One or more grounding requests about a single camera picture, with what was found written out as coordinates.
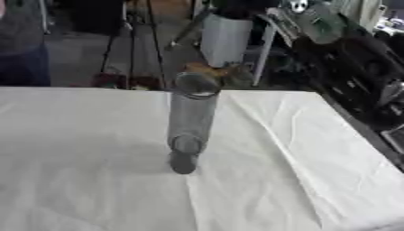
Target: white container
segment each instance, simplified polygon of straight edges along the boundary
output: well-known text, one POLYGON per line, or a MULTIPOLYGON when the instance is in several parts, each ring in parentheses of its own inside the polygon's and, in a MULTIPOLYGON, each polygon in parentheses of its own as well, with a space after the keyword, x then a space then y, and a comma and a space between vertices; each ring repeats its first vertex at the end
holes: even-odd
POLYGON ((226 63, 243 61, 253 22, 232 20, 211 14, 205 21, 201 51, 209 66, 223 68, 226 63))

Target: machine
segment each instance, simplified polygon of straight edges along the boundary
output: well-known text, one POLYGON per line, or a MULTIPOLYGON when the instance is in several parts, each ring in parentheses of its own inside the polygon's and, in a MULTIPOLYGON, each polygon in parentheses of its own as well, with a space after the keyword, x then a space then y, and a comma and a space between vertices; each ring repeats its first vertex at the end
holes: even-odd
POLYGON ((331 96, 403 154, 402 57, 328 3, 308 2, 303 11, 296 4, 270 9, 262 18, 294 51, 311 87, 331 96))

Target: white tablecloth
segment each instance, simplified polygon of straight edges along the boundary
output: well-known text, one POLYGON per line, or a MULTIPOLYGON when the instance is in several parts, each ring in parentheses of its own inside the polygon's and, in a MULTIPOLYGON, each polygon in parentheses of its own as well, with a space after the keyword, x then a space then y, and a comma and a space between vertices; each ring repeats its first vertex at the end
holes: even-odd
POLYGON ((404 177, 318 95, 226 91, 174 174, 165 93, 0 88, 2 231, 404 230, 404 177))

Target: dark pants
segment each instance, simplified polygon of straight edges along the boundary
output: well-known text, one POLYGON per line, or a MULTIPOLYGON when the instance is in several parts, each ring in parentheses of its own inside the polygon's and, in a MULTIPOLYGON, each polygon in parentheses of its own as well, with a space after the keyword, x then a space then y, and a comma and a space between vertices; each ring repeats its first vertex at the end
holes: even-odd
POLYGON ((45 45, 22 54, 0 55, 0 86, 50 87, 45 45))

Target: wire mesh cylinder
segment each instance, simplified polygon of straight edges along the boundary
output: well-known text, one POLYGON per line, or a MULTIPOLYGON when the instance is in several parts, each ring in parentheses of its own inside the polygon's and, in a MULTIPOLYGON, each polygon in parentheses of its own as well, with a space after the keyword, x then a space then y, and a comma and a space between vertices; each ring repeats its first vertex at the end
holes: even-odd
POLYGON ((215 79, 198 73, 181 73, 174 80, 168 143, 175 171, 193 171, 196 158, 206 149, 220 89, 215 79))

